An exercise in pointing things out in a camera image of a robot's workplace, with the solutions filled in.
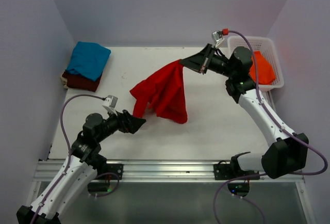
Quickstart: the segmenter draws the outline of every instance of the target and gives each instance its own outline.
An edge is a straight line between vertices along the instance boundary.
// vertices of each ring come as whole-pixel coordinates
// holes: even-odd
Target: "white plastic basket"
[[[246,37],[254,51],[260,51],[263,57],[272,65],[276,79],[271,85],[259,85],[261,91],[270,91],[274,88],[281,88],[284,85],[284,79],[279,66],[275,45],[272,40],[264,37]],[[246,42],[240,36],[228,38],[228,50],[231,55],[236,47],[248,47]]]

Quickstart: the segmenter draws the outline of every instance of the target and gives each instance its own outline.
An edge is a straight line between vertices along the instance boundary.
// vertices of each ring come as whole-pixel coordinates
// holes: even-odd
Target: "orange cloth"
[[[270,85],[276,79],[272,65],[262,56],[260,51],[255,51],[254,55],[258,63],[259,84]],[[250,69],[250,76],[256,82],[256,69],[254,67],[254,60],[252,57],[252,67]]]

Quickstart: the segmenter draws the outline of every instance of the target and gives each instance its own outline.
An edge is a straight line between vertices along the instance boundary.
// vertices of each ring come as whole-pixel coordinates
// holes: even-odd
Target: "blue folded towel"
[[[97,43],[78,42],[66,71],[96,81],[101,76],[110,53],[111,50]]]

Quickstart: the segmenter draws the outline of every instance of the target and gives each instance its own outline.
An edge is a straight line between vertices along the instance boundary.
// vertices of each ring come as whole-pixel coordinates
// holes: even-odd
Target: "robotic arm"
[[[100,142],[118,130],[134,134],[145,123],[145,119],[133,117],[126,110],[117,112],[114,109],[116,102],[117,98],[113,96],[104,100],[108,119],[98,113],[86,118],[83,130],[71,146],[70,157],[49,186],[30,207],[21,206],[18,210],[19,224],[60,224],[61,217],[81,191],[96,176],[109,172],[107,159],[98,154]]]
[[[231,158],[230,164],[216,165],[217,170],[222,174],[229,174],[230,178],[255,174],[254,171],[264,171],[269,177],[276,179],[304,168],[307,147],[293,140],[283,130],[308,144],[307,137],[303,133],[296,134],[288,127],[263,98],[259,102],[256,85],[249,76],[252,66],[252,52],[249,49],[237,47],[229,59],[216,54],[217,47],[223,40],[222,34],[219,33],[220,31],[213,33],[213,37],[217,36],[216,46],[207,44],[199,53],[182,59],[180,63],[198,73],[205,74],[211,70],[227,76],[228,80],[225,84],[228,94],[258,125],[269,149],[265,154],[250,151],[237,154]],[[261,104],[266,106],[272,117]],[[275,125],[275,121],[282,124],[281,128]]]

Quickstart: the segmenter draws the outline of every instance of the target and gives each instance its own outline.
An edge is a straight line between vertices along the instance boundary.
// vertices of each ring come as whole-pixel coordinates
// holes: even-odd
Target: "red garment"
[[[64,83],[64,87],[66,86],[67,88],[75,88],[96,92],[97,87],[100,84],[101,77],[102,75],[96,81],[92,81],[81,75],[64,72],[62,74],[61,79]]]
[[[179,60],[159,69],[138,83],[130,93],[136,98],[133,116],[142,117],[147,107],[157,117],[171,119],[177,123],[188,120],[184,91],[183,65]]]
[[[255,51],[254,55],[258,63],[258,76],[259,84],[270,85],[276,79],[276,75],[273,71],[272,65],[262,56],[260,51]],[[254,68],[254,61],[252,56],[252,67],[250,69],[250,76],[254,82],[256,82],[256,69]]]

